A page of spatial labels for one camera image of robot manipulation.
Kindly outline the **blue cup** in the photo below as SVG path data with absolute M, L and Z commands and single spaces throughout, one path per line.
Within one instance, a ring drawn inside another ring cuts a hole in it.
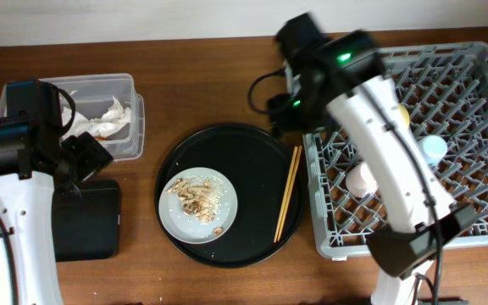
M 448 150 L 446 141 L 435 135 L 422 138 L 419 147 L 425 162 L 431 166 L 436 166 L 446 156 Z

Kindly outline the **yellow bowl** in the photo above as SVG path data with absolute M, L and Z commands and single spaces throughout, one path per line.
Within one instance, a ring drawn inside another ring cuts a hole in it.
M 409 112 L 407 111 L 407 109 L 399 104 L 398 105 L 399 109 L 400 109 L 400 113 L 401 113 L 401 116 L 402 116 L 402 119 L 403 119 L 403 122 L 404 122 L 404 125 L 405 125 L 405 128 L 406 129 L 409 129 L 410 127 L 410 117 L 409 117 Z

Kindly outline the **wooden chopstick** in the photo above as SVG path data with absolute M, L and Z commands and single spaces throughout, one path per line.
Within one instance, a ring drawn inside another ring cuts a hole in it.
M 294 147 L 293 154 L 291 157 L 291 165 L 290 165 L 290 168 L 288 171 L 284 195 L 283 195 L 282 203 L 280 206 L 279 218 L 278 218 L 278 222 L 276 225 L 276 231 L 274 233 L 274 243 L 277 243 L 279 241 L 280 234 L 281 234 L 283 224 L 285 221 L 287 205 L 288 205 L 288 202 L 290 199 L 291 183 L 294 180 L 294 173 L 295 173 L 295 168 L 296 168 L 296 164 L 297 164 L 298 150 L 299 150 L 298 147 Z
M 297 164 L 296 164 L 295 173 L 294 173 L 294 180 L 291 183 L 290 199 L 289 199 L 289 202 L 288 202 L 288 205 L 287 205 L 287 211 L 288 211 L 288 208 L 289 208 L 289 204 L 290 204 L 290 200 L 291 200 L 291 194 L 292 194 L 292 189 L 293 189 L 293 186 L 294 186 L 294 183 L 295 183 L 295 179 L 296 179 L 296 176 L 297 176 L 298 167 L 299 167 L 299 164 L 300 164 L 300 157 L 301 157 L 301 154 L 302 154 L 302 146 L 299 146 L 298 148 L 299 148 L 299 150 L 298 150 Z

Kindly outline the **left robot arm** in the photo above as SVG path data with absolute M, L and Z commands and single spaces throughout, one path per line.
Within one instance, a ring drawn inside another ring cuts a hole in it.
M 0 304 L 60 304 L 53 246 L 56 190 L 68 191 L 106 168 L 112 155 L 88 132 L 67 136 L 68 92 L 41 80 L 4 87 L 0 118 Z

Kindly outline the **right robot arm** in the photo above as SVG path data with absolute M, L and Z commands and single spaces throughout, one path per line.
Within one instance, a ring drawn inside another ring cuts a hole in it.
M 380 266 L 373 304 L 415 304 L 426 272 L 441 272 L 442 250 L 476 220 L 432 173 L 399 111 L 394 80 L 370 34 L 331 39 L 310 14 L 275 35 L 288 94 L 268 103 L 277 134 L 308 133 L 333 121 L 378 183 L 386 224 L 366 244 Z

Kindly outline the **pink cup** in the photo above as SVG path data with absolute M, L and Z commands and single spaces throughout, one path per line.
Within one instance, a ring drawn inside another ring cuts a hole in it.
M 377 181 L 365 162 L 360 163 L 347 174 L 346 187 L 357 198 L 376 193 L 379 189 Z

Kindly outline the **food scraps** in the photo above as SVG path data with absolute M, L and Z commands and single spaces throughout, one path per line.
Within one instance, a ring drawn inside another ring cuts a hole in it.
M 197 220 L 201 225 L 209 225 L 218 218 L 225 186 L 215 178 L 192 175 L 177 178 L 166 192 L 179 199 L 186 217 Z

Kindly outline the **grey plate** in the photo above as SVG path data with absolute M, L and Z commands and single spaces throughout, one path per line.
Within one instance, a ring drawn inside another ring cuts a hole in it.
M 225 186 L 218 218 L 209 225 L 201 225 L 197 220 L 186 217 L 180 207 L 179 199 L 166 192 L 177 178 L 192 175 L 209 176 L 219 180 Z M 158 216 L 163 227 L 176 240 L 189 244 L 205 244 L 220 238 L 235 221 L 237 209 L 238 199 L 234 186 L 220 172 L 204 167 L 185 169 L 172 177 L 163 187 L 158 201 Z

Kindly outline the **white tissue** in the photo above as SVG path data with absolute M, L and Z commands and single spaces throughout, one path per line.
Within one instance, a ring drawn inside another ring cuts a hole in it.
M 93 137 L 109 138 L 131 122 L 131 115 L 131 109 L 124 108 L 120 101 L 113 97 L 112 106 L 100 118 L 88 119 L 76 111 L 73 124 L 61 139 L 65 140 L 69 136 L 79 136 L 84 132 L 88 132 Z

